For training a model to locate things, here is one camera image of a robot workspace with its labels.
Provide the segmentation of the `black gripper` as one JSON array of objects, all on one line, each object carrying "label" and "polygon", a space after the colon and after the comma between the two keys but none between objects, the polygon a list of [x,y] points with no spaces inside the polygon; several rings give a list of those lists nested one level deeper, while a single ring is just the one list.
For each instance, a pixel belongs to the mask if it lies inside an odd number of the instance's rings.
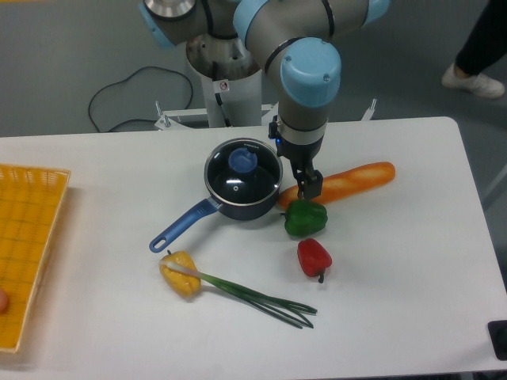
[{"label": "black gripper", "polygon": [[297,130],[279,116],[269,123],[269,138],[276,144],[280,157],[291,162],[292,175],[297,182],[299,199],[316,198],[322,193],[322,174],[314,169],[313,159],[321,149],[324,125],[314,130]]}]

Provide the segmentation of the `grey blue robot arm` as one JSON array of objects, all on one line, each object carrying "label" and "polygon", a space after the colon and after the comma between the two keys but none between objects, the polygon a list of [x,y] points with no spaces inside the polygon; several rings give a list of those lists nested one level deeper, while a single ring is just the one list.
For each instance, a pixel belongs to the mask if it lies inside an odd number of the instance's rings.
[{"label": "grey blue robot arm", "polygon": [[142,1],[139,11],[161,45],[198,36],[239,39],[278,92],[270,129],[287,158],[299,196],[322,191],[312,160],[319,152],[330,108],[341,84],[334,41],[382,17],[388,1]]}]

